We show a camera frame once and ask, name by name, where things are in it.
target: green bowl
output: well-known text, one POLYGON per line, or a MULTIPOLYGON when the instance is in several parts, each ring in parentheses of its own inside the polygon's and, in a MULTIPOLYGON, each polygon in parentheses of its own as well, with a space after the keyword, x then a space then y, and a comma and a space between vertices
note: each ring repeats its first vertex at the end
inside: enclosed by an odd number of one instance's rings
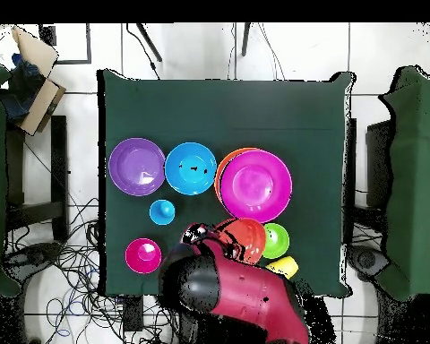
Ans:
POLYGON ((264 225, 266 230, 266 247, 262 255, 267 259, 277 259, 281 257, 290 245, 288 232, 281 225, 268 223, 264 225))

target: small blue bowl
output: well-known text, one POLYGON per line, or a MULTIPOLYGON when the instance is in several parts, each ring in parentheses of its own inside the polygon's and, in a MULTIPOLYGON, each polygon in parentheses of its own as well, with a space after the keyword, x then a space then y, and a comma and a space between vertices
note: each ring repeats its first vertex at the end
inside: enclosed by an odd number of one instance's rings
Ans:
POLYGON ((166 158, 164 172, 171 187, 184 195, 197 195, 212 186, 217 171, 213 153, 197 142, 176 146, 166 158))
POLYGON ((159 226, 166 226, 176 216, 176 208, 172 202, 159 199, 150 206, 150 218, 159 226))

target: yellow cup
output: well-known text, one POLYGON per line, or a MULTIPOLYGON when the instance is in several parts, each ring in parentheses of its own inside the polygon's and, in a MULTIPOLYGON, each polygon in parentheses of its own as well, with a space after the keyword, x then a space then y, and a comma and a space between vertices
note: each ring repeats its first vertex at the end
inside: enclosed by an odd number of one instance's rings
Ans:
POLYGON ((266 268, 277 274, 283 274, 287 280, 291 279, 298 270, 297 262, 293 257, 282 257, 276 262, 266 265, 266 268))

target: bowl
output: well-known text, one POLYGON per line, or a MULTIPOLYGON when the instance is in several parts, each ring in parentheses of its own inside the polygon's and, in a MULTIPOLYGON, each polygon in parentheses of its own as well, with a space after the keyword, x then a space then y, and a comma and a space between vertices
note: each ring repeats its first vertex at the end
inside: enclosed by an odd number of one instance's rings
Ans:
POLYGON ((266 230, 266 247, 262 255, 267 259, 277 259, 288 250, 290 238, 288 232, 280 224, 268 223, 264 225, 266 230))
POLYGON ((184 195, 197 195, 213 184, 217 162, 213 153, 197 142, 176 146, 166 158, 164 167, 170 186, 184 195))
POLYGON ((150 218, 159 226, 166 226, 175 216, 176 208, 170 201, 159 199, 150 206, 150 218))
POLYGON ((125 262, 132 270, 140 274, 152 273, 161 263, 161 250, 149 238, 133 240, 125 250, 125 262))
POLYGON ((245 151, 254 151, 257 148, 241 148, 234 151, 231 151, 219 164, 217 168, 217 172, 215 173, 215 181, 213 183, 213 187, 215 187, 215 194, 217 195, 217 198, 219 198, 219 201, 221 202, 221 196, 219 194, 219 179, 221 177, 221 173, 225 166, 238 154, 244 153, 245 151))
POLYGON ((245 151, 224 168, 220 196, 236 218, 267 223, 286 208, 292 194, 291 175, 285 163, 265 150, 245 151))
POLYGON ((282 276, 285 276, 287 280, 289 280, 297 273, 299 268, 293 257, 286 256, 282 257, 276 262, 269 263, 266 265, 266 269, 273 271, 274 273, 281 274, 282 276))
POLYGON ((154 142, 132 138, 120 142, 110 154, 108 172, 121 191, 129 195, 149 195, 164 182, 166 157, 154 142))
POLYGON ((219 239, 225 244, 234 244, 235 259, 255 265, 262 258, 266 246, 266 232, 262 224, 253 219, 228 219, 216 226, 219 239))

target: pink bowl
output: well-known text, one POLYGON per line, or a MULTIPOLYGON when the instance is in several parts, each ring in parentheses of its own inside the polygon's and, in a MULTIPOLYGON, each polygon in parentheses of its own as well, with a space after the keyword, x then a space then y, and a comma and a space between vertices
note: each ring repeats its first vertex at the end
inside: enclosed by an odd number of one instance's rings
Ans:
POLYGON ((161 263, 161 250, 149 238, 138 238, 125 249, 125 262, 132 270, 140 274, 151 273, 161 263))
POLYGON ((292 194, 285 163, 265 150, 250 150, 234 157, 220 180, 221 200, 236 218, 267 223, 287 207, 292 194))

